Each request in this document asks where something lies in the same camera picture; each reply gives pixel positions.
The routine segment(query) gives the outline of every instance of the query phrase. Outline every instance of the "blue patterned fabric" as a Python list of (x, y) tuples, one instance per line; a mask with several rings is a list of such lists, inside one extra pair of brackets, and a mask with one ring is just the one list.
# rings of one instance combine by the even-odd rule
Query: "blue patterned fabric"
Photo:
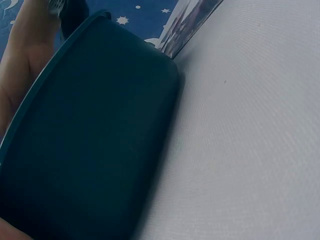
[[(112, 20), (140, 38), (158, 38), (178, 0), (87, 0), (90, 13), (107, 9)], [(0, 0), (0, 57), (23, 0)]]

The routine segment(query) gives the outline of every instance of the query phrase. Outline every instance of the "star print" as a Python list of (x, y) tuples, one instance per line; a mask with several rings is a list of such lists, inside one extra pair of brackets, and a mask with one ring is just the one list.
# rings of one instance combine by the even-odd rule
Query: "star print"
[(116, 22), (118, 24), (123, 24), (126, 25), (129, 22), (129, 18), (125, 17), (125, 16), (121, 16), (119, 18), (116, 19)]
[(161, 12), (163, 12), (163, 13), (167, 14), (167, 13), (169, 13), (169, 12), (170, 12), (170, 9), (162, 9), (162, 10), (161, 10)]
[(4, 9), (4, 11), (6, 11), (7, 9), (10, 9), (12, 7), (14, 7), (16, 4), (18, 3), (18, 0), (10, 0), (10, 5), (8, 7), (6, 7)]

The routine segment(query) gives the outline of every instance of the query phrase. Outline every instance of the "dark teal plastic container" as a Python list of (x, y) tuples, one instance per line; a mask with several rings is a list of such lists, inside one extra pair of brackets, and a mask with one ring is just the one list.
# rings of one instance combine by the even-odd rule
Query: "dark teal plastic container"
[(174, 62), (88, 18), (40, 74), (0, 148), (0, 217), (35, 240), (126, 240), (179, 90)]

